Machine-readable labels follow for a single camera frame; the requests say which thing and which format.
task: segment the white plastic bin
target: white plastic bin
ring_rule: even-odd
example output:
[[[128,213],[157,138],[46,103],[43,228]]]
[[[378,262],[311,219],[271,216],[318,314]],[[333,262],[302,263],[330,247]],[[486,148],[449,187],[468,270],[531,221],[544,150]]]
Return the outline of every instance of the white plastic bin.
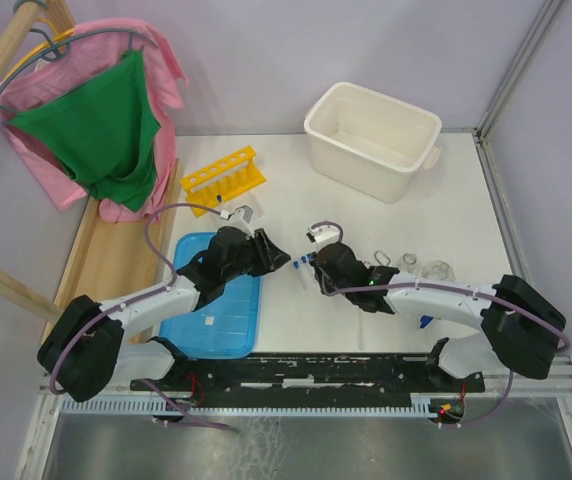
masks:
[[[386,203],[400,199],[420,166],[435,164],[441,128],[434,113],[346,82],[304,121],[313,168]]]

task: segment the pink cloth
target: pink cloth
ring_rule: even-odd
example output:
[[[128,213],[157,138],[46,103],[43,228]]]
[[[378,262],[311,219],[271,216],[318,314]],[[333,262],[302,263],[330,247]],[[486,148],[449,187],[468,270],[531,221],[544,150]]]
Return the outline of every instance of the pink cloth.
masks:
[[[150,197],[137,212],[105,199],[100,203],[100,216],[109,222],[129,222],[141,219],[161,206],[166,184],[175,163],[175,127],[164,107],[181,108],[182,99],[176,80],[186,81],[168,40],[153,26],[141,20],[110,18],[76,25],[74,35],[101,28],[130,28],[148,36],[156,44],[134,37],[132,47],[144,47],[144,66],[148,101],[160,124],[153,142],[157,181]],[[70,53],[61,60],[13,80],[0,96],[0,105],[15,110],[29,110],[70,91],[79,84],[120,61],[128,49],[129,33],[101,33],[76,40]],[[12,114],[0,109],[0,124]],[[34,137],[12,126],[0,125],[12,147],[31,170],[59,210],[86,196],[86,191],[62,171],[50,150]]]

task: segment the wooden rack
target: wooden rack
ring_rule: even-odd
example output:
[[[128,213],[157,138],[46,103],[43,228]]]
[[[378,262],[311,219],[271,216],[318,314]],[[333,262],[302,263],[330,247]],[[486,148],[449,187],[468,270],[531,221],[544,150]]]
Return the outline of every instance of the wooden rack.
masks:
[[[0,35],[0,80],[40,15],[58,32],[75,25],[65,0],[46,0],[45,3],[46,10],[32,2],[20,5]],[[181,174],[178,162],[169,179],[166,203],[173,202],[179,195]],[[162,249],[166,249],[170,241],[173,220],[174,210],[169,210],[158,224],[151,226],[151,239]],[[78,295],[111,298],[151,285],[157,265],[157,257],[144,241],[144,222],[104,222],[99,218],[99,202],[89,197],[55,300],[45,298],[1,269],[0,295],[54,324],[62,307]]]

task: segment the green shirt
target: green shirt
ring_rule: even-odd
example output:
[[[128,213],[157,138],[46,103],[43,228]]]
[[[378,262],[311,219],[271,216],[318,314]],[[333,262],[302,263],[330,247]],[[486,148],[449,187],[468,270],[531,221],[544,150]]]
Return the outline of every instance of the green shirt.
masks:
[[[93,197],[139,210],[155,186],[153,139],[142,52],[67,94],[19,112],[11,125],[37,137]]]

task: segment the white table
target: white table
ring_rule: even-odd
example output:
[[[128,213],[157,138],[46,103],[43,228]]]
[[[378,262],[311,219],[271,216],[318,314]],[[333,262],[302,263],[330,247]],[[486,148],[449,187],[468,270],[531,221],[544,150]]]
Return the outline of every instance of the white table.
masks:
[[[498,282],[510,267],[479,159],[470,134],[439,137],[437,164],[413,178],[402,199],[392,205],[364,195],[315,172],[305,135],[178,137],[184,172],[191,173],[246,145],[257,152],[266,183],[251,190],[263,209],[254,228],[293,259],[311,250],[305,233],[316,221],[333,220],[345,230],[344,243],[362,261],[374,263],[384,250],[396,263],[402,253],[421,263],[444,260],[458,281]],[[231,202],[242,205],[245,196]],[[210,215],[195,218],[178,209],[172,232],[212,231]],[[257,352],[429,352],[440,338],[462,337],[473,330],[446,321],[420,329],[417,319],[361,313],[346,299],[323,297],[308,276],[308,291],[292,265],[263,279]],[[360,339],[360,324],[363,325]]]

